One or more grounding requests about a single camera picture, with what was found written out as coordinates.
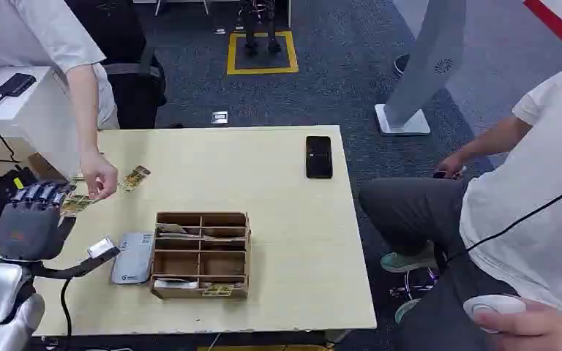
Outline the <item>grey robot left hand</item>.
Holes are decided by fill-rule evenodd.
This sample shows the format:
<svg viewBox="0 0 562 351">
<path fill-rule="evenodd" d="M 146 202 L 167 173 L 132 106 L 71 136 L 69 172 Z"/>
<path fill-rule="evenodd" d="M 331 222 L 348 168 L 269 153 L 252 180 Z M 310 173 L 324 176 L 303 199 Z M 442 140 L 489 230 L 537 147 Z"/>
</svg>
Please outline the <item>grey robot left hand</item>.
<svg viewBox="0 0 562 351">
<path fill-rule="evenodd" d="M 76 218 L 61 214 L 75 185 L 38 181 L 7 202 L 0 216 L 0 256 L 6 260 L 52 260 L 62 251 Z"/>
</svg>

